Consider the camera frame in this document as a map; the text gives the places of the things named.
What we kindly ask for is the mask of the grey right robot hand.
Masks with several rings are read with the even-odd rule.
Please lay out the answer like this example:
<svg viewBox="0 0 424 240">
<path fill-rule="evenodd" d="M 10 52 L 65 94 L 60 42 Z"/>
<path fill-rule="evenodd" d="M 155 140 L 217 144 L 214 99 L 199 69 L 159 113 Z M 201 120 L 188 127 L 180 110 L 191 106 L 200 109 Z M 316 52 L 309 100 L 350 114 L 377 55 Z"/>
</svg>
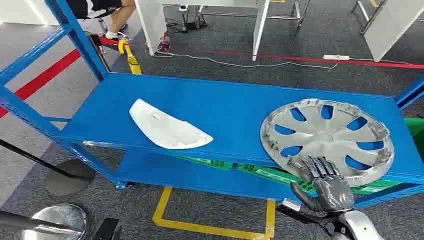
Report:
<svg viewBox="0 0 424 240">
<path fill-rule="evenodd" d="M 317 196 L 307 194 L 296 182 L 292 182 L 290 188 L 307 208 L 318 213 L 342 212 L 353 208 L 355 198 L 351 187 L 333 162 L 323 156 L 309 155 L 303 163 L 312 175 Z"/>
</svg>

